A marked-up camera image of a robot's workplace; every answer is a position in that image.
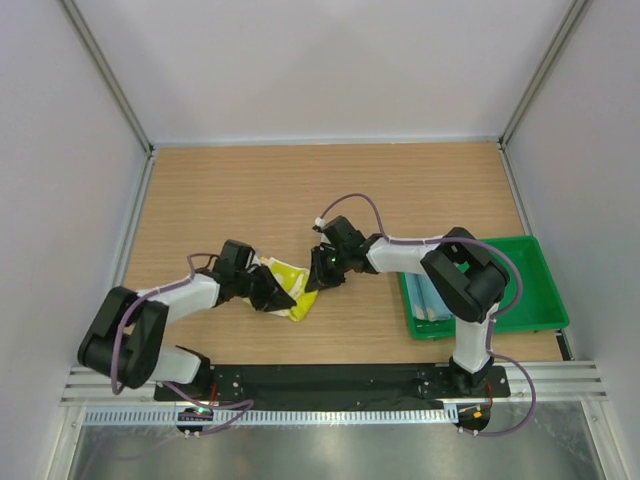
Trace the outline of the yellow green printed towel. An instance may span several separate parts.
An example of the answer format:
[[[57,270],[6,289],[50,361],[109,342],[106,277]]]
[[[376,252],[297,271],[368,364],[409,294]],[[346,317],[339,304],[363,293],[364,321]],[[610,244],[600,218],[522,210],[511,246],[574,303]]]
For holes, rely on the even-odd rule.
[[[279,285],[296,301],[295,306],[271,311],[271,314],[288,318],[293,322],[303,321],[315,303],[318,294],[317,291],[305,291],[310,271],[307,268],[292,266],[274,257],[259,255],[257,261],[268,267]]]

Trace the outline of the blue polka dot towel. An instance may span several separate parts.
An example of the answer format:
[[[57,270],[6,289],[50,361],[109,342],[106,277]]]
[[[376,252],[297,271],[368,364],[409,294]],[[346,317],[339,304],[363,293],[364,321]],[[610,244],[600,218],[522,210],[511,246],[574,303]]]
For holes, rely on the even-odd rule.
[[[426,275],[405,274],[411,316],[419,321],[444,322],[454,319],[435,285]]]

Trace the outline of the green plastic tray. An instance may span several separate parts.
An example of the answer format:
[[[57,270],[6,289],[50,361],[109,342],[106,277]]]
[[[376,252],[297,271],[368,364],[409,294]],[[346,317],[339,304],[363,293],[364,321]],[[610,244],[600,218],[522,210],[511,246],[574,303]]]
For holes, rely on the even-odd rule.
[[[517,305],[498,317],[496,333],[562,329],[569,316],[542,253],[533,236],[492,238],[487,244],[501,250],[521,274],[523,289]],[[404,275],[399,281],[408,330],[416,340],[449,338],[455,335],[455,319],[444,322],[419,321],[411,316]]]

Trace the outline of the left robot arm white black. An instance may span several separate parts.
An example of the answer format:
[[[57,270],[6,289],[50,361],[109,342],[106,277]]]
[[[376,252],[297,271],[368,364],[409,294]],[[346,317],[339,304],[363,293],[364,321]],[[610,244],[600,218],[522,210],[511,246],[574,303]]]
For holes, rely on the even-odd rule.
[[[296,301],[248,244],[228,240],[218,254],[187,257],[182,280],[147,290],[112,288],[80,343],[78,362],[111,380],[112,392],[148,381],[171,382],[191,400],[212,386],[210,360],[184,347],[165,347],[166,327],[233,298],[247,299],[259,312],[287,310]]]

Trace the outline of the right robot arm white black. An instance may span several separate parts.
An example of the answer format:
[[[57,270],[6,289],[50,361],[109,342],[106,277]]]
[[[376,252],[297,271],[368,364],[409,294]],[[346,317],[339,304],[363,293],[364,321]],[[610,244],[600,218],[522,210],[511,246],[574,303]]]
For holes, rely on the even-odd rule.
[[[336,288],[345,275],[403,273],[427,276],[454,315],[455,347],[449,359],[453,389],[472,396],[487,382],[494,363],[487,338],[510,276],[488,246],[461,227],[441,237],[364,236],[344,216],[315,221],[320,243],[311,250],[307,292]]]

